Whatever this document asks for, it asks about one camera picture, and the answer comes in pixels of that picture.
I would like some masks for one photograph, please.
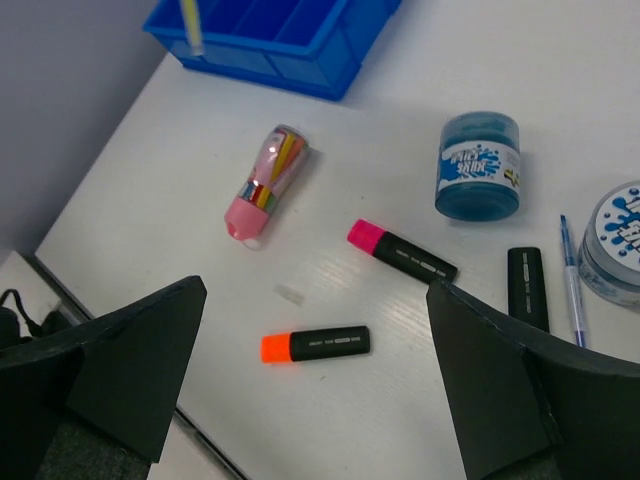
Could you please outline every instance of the table surface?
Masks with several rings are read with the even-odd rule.
[[[405,0],[338,104],[166,58],[37,255],[96,315],[202,276],[209,296],[179,404],[250,478],[464,478],[427,287],[346,234],[359,217],[400,233],[501,310],[507,249],[538,246],[552,333],[570,340],[559,215],[577,243],[597,201],[638,176],[638,24],[633,0]],[[439,133],[480,109],[520,125],[522,207],[497,223],[453,222],[433,205]],[[223,215],[279,123],[320,153],[253,251]],[[584,294],[593,349],[640,362],[637,314]],[[352,324],[370,327],[370,356],[260,363],[265,334]]]
[[[181,422],[171,421],[160,462],[151,465],[147,480],[234,480]]]

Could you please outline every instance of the blue pen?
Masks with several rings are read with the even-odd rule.
[[[564,281],[567,287],[567,302],[571,311],[571,327],[576,335],[576,345],[587,347],[585,336],[584,307],[582,306],[582,293],[580,291],[580,275],[576,267],[576,256],[573,253],[571,233],[567,225],[567,217],[560,215],[562,231],[562,248],[564,250]]]

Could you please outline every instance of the label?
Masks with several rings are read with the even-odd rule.
[[[450,185],[487,182],[503,185],[520,194],[520,154],[496,142],[476,140],[453,145],[438,162],[440,191]]]
[[[383,235],[374,255],[427,284],[439,278],[452,282],[458,273],[453,265],[395,235]]]
[[[238,197],[271,215],[278,198],[307,158],[307,141],[280,125],[267,137]]]
[[[640,183],[605,199],[596,215],[595,230],[611,258],[640,273]]]

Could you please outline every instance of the orange marker cap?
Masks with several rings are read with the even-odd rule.
[[[290,333],[269,335],[262,338],[262,363],[290,363]]]

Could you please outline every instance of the blue plastic tray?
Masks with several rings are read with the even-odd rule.
[[[193,70],[340,100],[402,0],[198,0],[205,53],[191,55],[179,0],[144,25]]]

